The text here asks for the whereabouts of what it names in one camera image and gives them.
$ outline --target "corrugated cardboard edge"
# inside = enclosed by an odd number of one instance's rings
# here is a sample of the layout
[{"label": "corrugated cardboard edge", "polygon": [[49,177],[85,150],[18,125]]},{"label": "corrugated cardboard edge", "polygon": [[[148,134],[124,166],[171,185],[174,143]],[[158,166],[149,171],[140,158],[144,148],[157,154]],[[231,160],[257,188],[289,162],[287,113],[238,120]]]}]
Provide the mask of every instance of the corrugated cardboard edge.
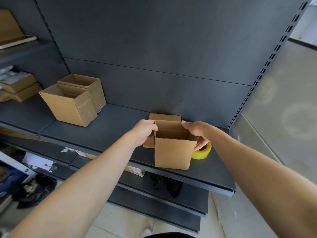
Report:
[{"label": "corrugated cardboard edge", "polygon": [[[149,119],[152,120],[165,120],[165,121],[182,121],[182,117],[178,115],[166,115],[166,114],[150,114]],[[154,136],[145,140],[143,148],[154,148]]]}]

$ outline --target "forearm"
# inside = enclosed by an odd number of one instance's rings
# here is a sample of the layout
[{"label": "forearm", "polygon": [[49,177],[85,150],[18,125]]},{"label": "forearm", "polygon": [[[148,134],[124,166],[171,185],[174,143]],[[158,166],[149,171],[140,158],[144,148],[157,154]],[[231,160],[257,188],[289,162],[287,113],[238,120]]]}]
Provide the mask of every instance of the forearm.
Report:
[{"label": "forearm", "polygon": [[43,200],[10,237],[83,237],[108,200],[135,148],[131,132]]},{"label": "forearm", "polygon": [[310,237],[317,232],[317,188],[313,183],[218,128],[208,126],[204,132],[241,190],[278,236]]}]

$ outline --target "packing tape roll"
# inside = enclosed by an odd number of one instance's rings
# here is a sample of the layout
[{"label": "packing tape roll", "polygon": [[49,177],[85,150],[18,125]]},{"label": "packing tape roll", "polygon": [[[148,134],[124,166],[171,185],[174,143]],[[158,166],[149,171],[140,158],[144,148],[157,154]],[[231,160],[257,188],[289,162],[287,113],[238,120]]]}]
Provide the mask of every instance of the packing tape roll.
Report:
[{"label": "packing tape roll", "polygon": [[207,158],[209,152],[211,151],[211,143],[208,142],[207,147],[204,150],[197,150],[192,154],[192,158],[195,160],[202,160]]}]

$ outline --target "floor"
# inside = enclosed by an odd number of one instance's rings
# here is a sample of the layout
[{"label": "floor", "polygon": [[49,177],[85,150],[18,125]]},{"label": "floor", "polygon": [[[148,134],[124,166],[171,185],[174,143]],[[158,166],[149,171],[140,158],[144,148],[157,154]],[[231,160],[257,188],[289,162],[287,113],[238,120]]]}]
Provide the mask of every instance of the floor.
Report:
[{"label": "floor", "polygon": [[[13,202],[0,214],[0,227],[14,228],[32,210],[16,210],[16,205],[17,203]],[[173,231],[194,237],[225,238],[211,193],[208,208],[208,215],[201,218],[200,232],[195,234],[106,203],[85,238],[138,238],[145,228],[151,228],[153,234]]]}]

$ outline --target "hand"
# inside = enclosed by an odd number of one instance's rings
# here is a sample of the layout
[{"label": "hand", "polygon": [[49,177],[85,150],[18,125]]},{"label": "hand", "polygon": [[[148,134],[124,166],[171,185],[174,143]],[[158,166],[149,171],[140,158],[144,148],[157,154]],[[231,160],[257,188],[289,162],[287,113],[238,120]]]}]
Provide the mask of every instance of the hand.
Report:
[{"label": "hand", "polygon": [[194,148],[194,151],[200,150],[202,147],[204,147],[209,140],[204,137],[204,130],[208,126],[208,124],[201,122],[201,121],[195,121],[193,123],[188,123],[186,121],[182,121],[182,125],[184,128],[188,129],[189,132],[195,136],[200,136],[197,140],[197,145]]},{"label": "hand", "polygon": [[144,144],[145,140],[148,137],[152,137],[154,135],[154,131],[157,130],[158,127],[154,124],[154,120],[140,120],[131,130],[136,138],[136,147]]}]

